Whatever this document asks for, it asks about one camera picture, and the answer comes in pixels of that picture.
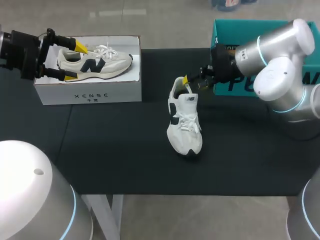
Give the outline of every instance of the robotic arm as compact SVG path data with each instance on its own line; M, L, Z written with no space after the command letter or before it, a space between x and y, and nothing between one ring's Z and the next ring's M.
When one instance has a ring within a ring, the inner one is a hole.
M19 69L22 79L34 80L44 75L60 81L76 79L77 74L62 69L46 68L45 61L50 46L54 44L72 51L88 53L88 50L75 38L58 36L48 28L41 42L39 37L19 31L11 33L1 31L0 25L0 67Z
M308 24L296 19L252 42L238 46L234 58L222 44L211 50L214 67L201 68L204 86L257 75L253 89L270 108L289 122L320 119L319 85L303 85L305 58L315 50Z

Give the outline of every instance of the white shoe box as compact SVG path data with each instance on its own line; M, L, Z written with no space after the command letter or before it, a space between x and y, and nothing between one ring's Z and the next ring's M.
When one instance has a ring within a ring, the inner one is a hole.
M89 78L74 82L41 77L34 81L43 105L99 104L141 102L141 47L138 36L78 36L83 45L107 45L115 51L133 56L131 67L111 79ZM51 46L45 61L46 68L58 69L58 52L62 47Z

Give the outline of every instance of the blue led ring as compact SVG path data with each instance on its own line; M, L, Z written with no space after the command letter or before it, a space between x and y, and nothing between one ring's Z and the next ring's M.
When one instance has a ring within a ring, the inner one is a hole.
M317 231L315 230L315 228L312 226L308 216L307 216L307 212L306 212L306 208L305 208L305 192L306 192L306 188L309 184L310 180L307 182L307 184L305 185L304 189L303 189L303 192L302 192L302 210L303 210L303 215L304 215L304 218L306 220L306 222L308 223L311 231L314 233L314 235L320 239L320 235L317 233Z
M260 36L258 36L258 38L256 39L256 47L258 48L258 52L259 52L259 55L260 55L260 58L262 60L262 62L264 63L264 65L268 65L266 60L264 59L264 56L262 56L262 52L261 52L261 49L260 49Z
M274 112L278 113L278 114L284 114L284 113L288 113L294 109L296 109L297 107L299 107L299 105L303 102L303 100L305 99L305 96L306 96L306 89L303 88L303 95L302 95L302 98L301 100L298 102L297 105L295 105L294 107L290 108L289 110L286 110L286 111L276 111L276 110L273 110Z
M64 233L62 234L62 237L60 237L60 240L63 240L67 233L69 232L70 228L71 228L71 225L75 219L75 215L76 215L76 208L77 208L77 202L76 202L76 194L75 194L75 191L74 189L72 188L72 186L70 185L71 189L72 189L72 192L73 192L73 200L74 200L74 206L73 206L73 213L72 213L72 217L71 217L71 220L69 222L69 225L68 227L66 228L66 230L64 231Z

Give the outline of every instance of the new balance logo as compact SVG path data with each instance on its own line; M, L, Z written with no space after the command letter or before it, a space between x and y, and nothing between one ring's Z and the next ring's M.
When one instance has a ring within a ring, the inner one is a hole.
M100 73L102 68L105 66L106 62L100 58L98 65L96 64L95 59L88 59L83 64L82 68L80 69L81 72L86 73L89 69L92 73Z

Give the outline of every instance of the gray floor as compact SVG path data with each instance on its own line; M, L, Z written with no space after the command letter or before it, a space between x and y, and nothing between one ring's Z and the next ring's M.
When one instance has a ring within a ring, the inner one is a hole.
M320 23L319 0L259 0L234 12L209 0L0 0L5 31L65 36L141 35L143 48L210 46L214 19L304 18Z
M0 0L0 24L40 35L141 35L142 48L207 48L214 19L303 18L320 27L319 0L259 0L235 12L209 0ZM285 240L285 197L124 198L122 240Z
M121 240L287 240L284 197L127 195Z

